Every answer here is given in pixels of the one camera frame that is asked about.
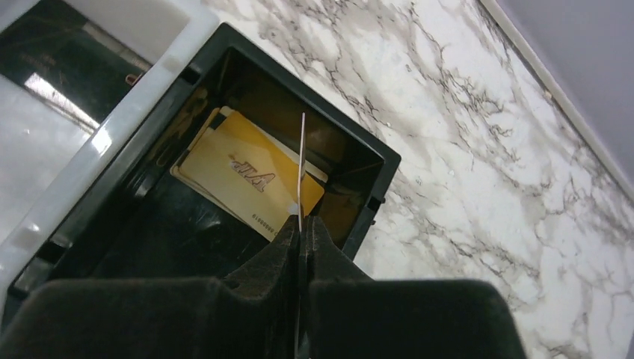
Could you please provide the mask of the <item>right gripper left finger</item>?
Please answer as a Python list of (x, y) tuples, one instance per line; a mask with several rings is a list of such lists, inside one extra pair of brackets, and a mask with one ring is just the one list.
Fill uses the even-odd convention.
[(300, 223), (224, 279), (54, 280), (23, 304), (3, 358), (292, 358)]

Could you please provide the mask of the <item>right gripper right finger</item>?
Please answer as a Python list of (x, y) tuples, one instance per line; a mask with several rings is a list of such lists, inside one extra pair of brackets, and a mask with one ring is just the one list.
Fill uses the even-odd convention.
[(490, 283), (374, 280), (324, 222), (299, 222), (299, 287), (311, 358), (524, 358), (513, 316)]

